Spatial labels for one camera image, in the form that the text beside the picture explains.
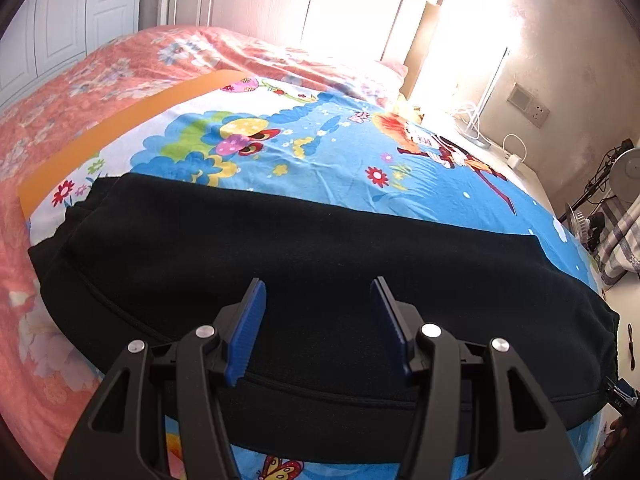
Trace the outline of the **white nightstand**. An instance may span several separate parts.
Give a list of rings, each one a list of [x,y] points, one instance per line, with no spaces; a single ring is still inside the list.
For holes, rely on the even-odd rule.
[[[536,172],[530,169],[524,162],[520,162],[515,169],[512,169],[508,165],[508,155],[502,150],[500,145],[490,141],[488,148],[482,148],[480,144],[467,139],[462,134],[464,130],[462,122],[438,110],[423,113],[421,126],[465,148],[483,162],[488,162],[492,168],[504,174],[523,192],[532,196],[549,214],[554,216],[548,194],[544,190]]]

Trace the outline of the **silver finned spot lamp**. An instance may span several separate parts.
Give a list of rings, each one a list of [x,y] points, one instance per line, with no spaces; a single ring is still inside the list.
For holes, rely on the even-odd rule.
[[[602,211],[596,211],[585,217],[580,210],[566,206],[566,220],[568,229],[578,239],[588,252],[594,252],[600,244],[600,237],[605,228],[605,216]]]

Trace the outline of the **white desk lamp stand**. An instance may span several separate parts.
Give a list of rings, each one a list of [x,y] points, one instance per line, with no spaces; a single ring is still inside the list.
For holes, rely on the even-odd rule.
[[[480,128],[480,118],[484,113],[484,110],[495,91],[496,85],[502,75],[504,70],[504,66],[506,66],[506,61],[510,55],[510,48],[505,47],[502,55],[499,58],[499,62],[497,67],[492,74],[490,81],[486,84],[486,87],[480,96],[480,100],[477,103],[474,103],[471,106],[469,112],[466,112],[466,116],[468,116],[468,120],[459,127],[459,133],[472,144],[482,148],[483,150],[488,150],[490,148],[491,143],[486,136],[482,133],[482,128]]]

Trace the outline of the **pink floral quilt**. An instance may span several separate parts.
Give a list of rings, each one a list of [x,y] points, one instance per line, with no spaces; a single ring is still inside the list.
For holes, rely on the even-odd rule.
[[[219,27],[164,26],[111,41],[1,114],[1,474],[49,479],[98,378],[55,327],[27,255],[18,188],[99,122],[180,82],[244,70],[393,107],[399,62],[334,61]]]

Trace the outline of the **white wardrobe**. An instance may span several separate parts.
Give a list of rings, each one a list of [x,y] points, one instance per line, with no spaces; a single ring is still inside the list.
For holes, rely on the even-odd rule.
[[[140,0],[25,0],[1,36],[1,106],[139,29]]]

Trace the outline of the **blue cartoon bed sheet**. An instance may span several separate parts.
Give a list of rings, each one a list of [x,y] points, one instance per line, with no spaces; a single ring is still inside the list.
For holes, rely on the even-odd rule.
[[[532,196],[465,148],[387,110],[336,90],[222,73],[178,84],[164,98],[165,106],[149,97],[105,119],[20,186],[27,253],[55,233],[97,180],[142,174],[532,236],[554,266],[597,292],[584,250]],[[170,472],[188,478],[176,408],[166,410],[165,425]],[[390,479],[402,461],[305,462],[228,438],[244,479]]]

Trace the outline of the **wall socket panel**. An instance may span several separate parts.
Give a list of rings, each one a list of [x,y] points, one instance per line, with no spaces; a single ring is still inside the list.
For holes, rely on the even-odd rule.
[[[508,102],[516,107],[538,129],[542,128],[550,115],[548,107],[545,107],[533,93],[527,91],[520,84],[514,84],[509,94]]]

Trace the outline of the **round studio lamp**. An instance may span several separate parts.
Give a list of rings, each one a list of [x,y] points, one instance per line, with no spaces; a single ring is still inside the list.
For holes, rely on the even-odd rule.
[[[608,150],[602,157],[593,176],[584,186],[584,192],[572,204],[566,204],[565,211],[560,215],[559,222],[567,222],[571,212],[577,212],[593,196],[606,191],[621,200],[632,204],[639,196],[639,148],[630,139]]]

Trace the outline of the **black sweat pants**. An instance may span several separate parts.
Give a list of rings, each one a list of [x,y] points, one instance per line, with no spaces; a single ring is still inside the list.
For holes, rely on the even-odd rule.
[[[212,322],[250,281],[267,307],[247,372],[221,398],[241,448],[318,463],[397,463],[416,390],[388,355],[375,278],[455,337],[502,337],[567,428],[617,374],[618,317],[538,240],[267,194],[102,178],[29,249],[53,321],[99,370],[129,341]]]

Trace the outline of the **striped blue white cloth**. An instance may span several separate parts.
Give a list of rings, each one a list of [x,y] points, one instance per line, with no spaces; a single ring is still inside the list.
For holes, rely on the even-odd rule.
[[[626,273],[640,271],[640,197],[626,206],[611,197],[600,206],[604,215],[604,230],[596,252],[600,279],[611,288]]]

